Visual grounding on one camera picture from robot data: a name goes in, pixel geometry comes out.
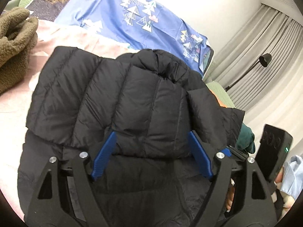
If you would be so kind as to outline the person's right hand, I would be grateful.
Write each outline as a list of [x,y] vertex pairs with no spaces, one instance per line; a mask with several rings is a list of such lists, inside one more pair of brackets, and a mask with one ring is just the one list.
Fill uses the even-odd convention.
[[[281,193],[281,196],[283,198],[283,202],[284,202],[283,211],[285,213],[287,213],[288,210],[290,210],[290,208],[294,205],[295,199],[292,196],[280,191],[282,181],[283,181],[283,172],[284,172],[284,168],[282,166],[281,170],[279,171],[279,173],[275,179],[275,185],[277,186],[278,193]],[[230,184],[230,187],[229,187],[229,190],[227,193],[227,197],[226,197],[226,208],[228,211],[231,209],[233,199],[234,199],[234,194],[235,194],[235,187],[232,184]]]

